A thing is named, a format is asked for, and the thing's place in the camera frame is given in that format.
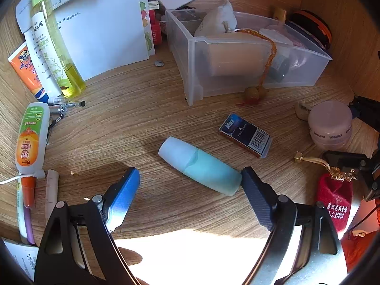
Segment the red drawstring pouch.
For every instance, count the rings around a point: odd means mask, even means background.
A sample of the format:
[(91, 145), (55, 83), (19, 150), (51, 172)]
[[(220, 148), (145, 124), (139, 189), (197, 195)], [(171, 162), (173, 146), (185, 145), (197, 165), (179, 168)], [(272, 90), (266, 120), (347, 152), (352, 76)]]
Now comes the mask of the red drawstring pouch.
[(333, 180), (329, 173), (319, 177), (316, 201), (321, 201), (325, 205), (340, 239), (346, 232), (352, 198), (352, 182)]

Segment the pink round kitchen timer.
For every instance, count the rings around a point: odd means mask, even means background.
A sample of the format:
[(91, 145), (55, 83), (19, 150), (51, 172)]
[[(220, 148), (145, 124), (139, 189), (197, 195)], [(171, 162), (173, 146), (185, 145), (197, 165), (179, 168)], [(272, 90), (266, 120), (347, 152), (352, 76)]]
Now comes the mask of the pink round kitchen timer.
[(310, 137), (324, 151), (339, 150), (351, 138), (352, 120), (352, 112), (346, 104), (336, 100), (321, 102), (308, 116)]

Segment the white eraser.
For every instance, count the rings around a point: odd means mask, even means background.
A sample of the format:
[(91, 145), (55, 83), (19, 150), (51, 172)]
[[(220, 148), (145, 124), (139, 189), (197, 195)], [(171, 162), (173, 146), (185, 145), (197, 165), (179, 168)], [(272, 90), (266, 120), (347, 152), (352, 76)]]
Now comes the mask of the white eraser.
[(307, 104), (304, 104), (303, 102), (297, 102), (294, 105), (294, 110), (296, 113), (296, 116), (302, 120), (302, 121), (308, 121), (309, 119), (309, 114), (312, 110), (312, 106), (309, 106)]

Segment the dark spray bottle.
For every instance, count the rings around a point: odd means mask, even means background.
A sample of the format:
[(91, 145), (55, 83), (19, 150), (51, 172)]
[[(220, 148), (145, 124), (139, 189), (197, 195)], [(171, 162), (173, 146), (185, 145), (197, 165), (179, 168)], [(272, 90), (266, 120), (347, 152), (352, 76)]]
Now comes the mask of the dark spray bottle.
[(276, 82), (281, 82), (288, 74), (289, 68), (290, 50), (280, 48), (272, 60), (268, 76)]

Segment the teal white tube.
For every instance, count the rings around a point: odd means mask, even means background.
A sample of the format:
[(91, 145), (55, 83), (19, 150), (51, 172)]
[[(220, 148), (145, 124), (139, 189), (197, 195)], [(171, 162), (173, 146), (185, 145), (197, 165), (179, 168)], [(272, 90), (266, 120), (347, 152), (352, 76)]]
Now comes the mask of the teal white tube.
[(182, 174), (226, 196), (240, 187), (242, 175), (237, 170), (178, 138), (167, 138), (158, 155)]

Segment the blue Max staples box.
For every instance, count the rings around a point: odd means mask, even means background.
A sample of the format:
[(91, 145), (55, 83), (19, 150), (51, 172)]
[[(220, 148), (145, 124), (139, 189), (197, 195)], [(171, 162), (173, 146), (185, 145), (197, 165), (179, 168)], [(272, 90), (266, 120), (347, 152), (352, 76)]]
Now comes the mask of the blue Max staples box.
[(225, 119), (219, 132), (258, 158), (267, 157), (272, 143), (272, 137), (267, 132), (235, 113)]

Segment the white drawstring cloth pouch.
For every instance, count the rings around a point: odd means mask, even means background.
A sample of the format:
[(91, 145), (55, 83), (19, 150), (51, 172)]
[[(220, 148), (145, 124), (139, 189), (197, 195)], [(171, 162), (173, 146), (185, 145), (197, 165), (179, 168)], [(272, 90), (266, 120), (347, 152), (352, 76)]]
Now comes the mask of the white drawstring cloth pouch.
[(195, 31), (195, 37), (220, 35), (235, 30), (237, 20), (229, 0), (223, 0), (216, 8), (207, 13)]

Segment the purple pen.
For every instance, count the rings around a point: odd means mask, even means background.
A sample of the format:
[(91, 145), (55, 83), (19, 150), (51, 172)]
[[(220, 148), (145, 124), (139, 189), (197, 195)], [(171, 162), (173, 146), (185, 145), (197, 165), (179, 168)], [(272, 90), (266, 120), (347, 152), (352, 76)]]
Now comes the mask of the purple pen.
[(35, 240), (32, 230), (32, 220), (30, 209), (26, 208), (23, 203), (23, 188), (21, 178), (17, 181), (17, 222), (21, 241), (24, 244), (35, 246)]

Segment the black orange round case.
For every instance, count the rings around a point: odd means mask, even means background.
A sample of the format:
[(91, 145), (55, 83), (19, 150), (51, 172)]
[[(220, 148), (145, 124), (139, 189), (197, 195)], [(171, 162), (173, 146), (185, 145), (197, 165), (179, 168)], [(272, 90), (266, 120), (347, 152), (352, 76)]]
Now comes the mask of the black orange round case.
[(296, 10), (287, 17), (287, 24), (309, 37), (324, 50), (332, 43), (332, 32), (328, 24), (308, 10)]

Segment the white orange glue bottle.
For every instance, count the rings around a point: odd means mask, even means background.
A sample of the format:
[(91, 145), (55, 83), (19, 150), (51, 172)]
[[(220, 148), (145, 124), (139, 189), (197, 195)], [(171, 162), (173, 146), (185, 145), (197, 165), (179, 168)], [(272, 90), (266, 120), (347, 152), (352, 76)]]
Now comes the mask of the white orange glue bottle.
[(43, 168), (50, 108), (43, 102), (33, 102), (26, 108), (15, 150), (15, 165), (22, 175), (34, 174)]

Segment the yellow lotion bottle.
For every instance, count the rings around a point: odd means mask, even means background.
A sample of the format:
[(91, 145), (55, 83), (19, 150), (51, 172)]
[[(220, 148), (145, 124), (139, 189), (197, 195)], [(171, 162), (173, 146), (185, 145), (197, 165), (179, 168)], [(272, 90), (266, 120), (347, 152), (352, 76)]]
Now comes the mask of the yellow lotion bottle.
[(285, 23), (287, 19), (287, 11), (283, 8), (275, 7), (272, 18), (280, 23)]

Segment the pens and nail clipper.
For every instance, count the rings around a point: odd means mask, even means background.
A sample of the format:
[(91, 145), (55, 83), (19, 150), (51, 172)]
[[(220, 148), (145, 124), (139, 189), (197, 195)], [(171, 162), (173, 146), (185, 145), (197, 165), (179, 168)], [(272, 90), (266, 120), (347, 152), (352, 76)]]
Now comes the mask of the pens and nail clipper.
[(50, 108), (50, 124), (48, 127), (48, 138), (52, 134), (53, 128), (67, 115), (69, 109), (85, 107), (86, 102), (84, 100), (68, 100), (63, 96), (48, 99), (48, 105)]

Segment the yellow-green spray bottle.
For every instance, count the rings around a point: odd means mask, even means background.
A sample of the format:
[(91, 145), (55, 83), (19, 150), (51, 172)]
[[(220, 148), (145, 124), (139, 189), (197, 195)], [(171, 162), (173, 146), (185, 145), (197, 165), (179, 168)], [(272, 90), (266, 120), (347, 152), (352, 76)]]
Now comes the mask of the yellow-green spray bottle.
[(31, 0), (32, 30), (44, 62), (66, 98), (79, 96), (86, 85), (63, 41), (51, 0)]

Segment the orange sunscreen tube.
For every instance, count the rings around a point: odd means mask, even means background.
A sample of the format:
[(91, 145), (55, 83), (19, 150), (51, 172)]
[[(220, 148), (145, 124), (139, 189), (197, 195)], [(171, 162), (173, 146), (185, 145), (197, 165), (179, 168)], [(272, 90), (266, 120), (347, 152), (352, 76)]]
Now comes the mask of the orange sunscreen tube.
[(19, 48), (8, 57), (8, 62), (35, 99), (39, 102), (47, 103), (48, 95), (33, 66), (26, 42), (22, 43)]

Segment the white paper sheets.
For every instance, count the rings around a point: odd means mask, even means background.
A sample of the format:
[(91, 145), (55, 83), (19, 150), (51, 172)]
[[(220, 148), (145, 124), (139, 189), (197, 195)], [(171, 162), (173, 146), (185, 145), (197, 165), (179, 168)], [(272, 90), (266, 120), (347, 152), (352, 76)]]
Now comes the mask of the white paper sheets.
[(51, 0), (84, 80), (148, 59), (139, 0)]

